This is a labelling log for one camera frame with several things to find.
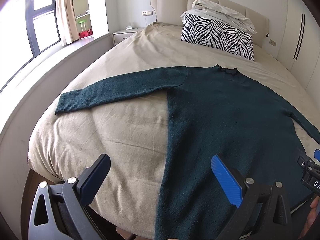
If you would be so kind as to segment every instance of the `hand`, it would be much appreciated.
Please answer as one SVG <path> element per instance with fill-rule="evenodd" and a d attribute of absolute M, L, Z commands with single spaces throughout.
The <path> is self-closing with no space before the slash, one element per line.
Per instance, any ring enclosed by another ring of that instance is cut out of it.
<path fill-rule="evenodd" d="M 307 217 L 307 221 L 304 225 L 304 228 L 299 236 L 299 238 L 304 237 L 305 234 L 308 232 L 308 230 L 310 229 L 310 227 L 312 226 L 313 222 L 315 221 L 316 217 L 317 217 L 317 213 L 316 213 L 316 209 L 319 203 L 319 197 L 316 196 L 316 198 L 313 200 L 313 202 L 311 203 L 310 207 L 311 207 L 311 211 Z"/>

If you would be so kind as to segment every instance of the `window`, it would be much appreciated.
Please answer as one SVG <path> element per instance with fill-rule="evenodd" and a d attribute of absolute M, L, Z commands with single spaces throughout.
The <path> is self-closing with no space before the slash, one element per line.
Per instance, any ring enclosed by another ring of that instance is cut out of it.
<path fill-rule="evenodd" d="M 41 52 L 60 41 L 55 0 L 18 0 L 0 12 L 0 92 Z"/>

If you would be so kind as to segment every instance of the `floor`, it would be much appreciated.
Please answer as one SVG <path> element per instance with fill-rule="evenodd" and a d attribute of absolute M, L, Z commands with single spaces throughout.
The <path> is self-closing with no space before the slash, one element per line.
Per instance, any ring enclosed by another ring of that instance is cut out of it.
<path fill-rule="evenodd" d="M 117 232 L 119 234 L 121 234 L 121 236 L 124 238 L 124 239 L 128 239 L 129 236 L 131 235 L 131 233 L 127 232 L 127 231 L 124 231 L 122 230 L 121 228 L 117 228 Z M 135 240 L 150 240 L 150 239 L 147 239 L 147 238 L 144 238 L 142 236 L 137 236 Z"/>

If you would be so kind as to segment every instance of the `window frame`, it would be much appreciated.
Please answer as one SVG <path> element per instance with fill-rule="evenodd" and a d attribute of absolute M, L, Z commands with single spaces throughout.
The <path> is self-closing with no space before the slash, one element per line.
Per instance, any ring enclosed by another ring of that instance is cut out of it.
<path fill-rule="evenodd" d="M 38 41 L 36 38 L 36 32 L 33 24 L 33 19 L 41 14 L 48 13 L 48 12 L 54 12 L 54 19 L 56 23 L 57 33 L 59 40 L 47 48 L 40 51 Z M 27 27 L 27 35 L 29 39 L 30 48 L 33 54 L 33 58 L 41 54 L 46 49 L 50 48 L 51 46 L 57 44 L 61 41 L 60 33 L 58 30 L 58 23 L 57 23 L 57 12 L 56 12 L 56 0 L 52 0 L 51 5 L 47 5 L 45 7 L 42 7 L 40 9 L 34 10 L 34 0 L 26 0 L 26 10 L 25 10 L 25 17 L 26 17 L 26 27 Z"/>

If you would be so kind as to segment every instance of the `dark green sweater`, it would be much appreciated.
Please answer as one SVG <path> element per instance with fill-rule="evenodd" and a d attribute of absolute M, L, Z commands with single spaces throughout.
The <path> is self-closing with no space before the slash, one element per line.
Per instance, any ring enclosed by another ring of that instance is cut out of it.
<path fill-rule="evenodd" d="M 56 114 L 166 90 L 168 149 L 155 239 L 212 239 L 235 211 L 212 174 L 220 154 L 244 177 L 281 181 L 294 207 L 311 192 L 296 164 L 304 148 L 294 119 L 318 143 L 319 131 L 285 99 L 237 69 L 168 67 L 103 79 L 61 95 Z"/>

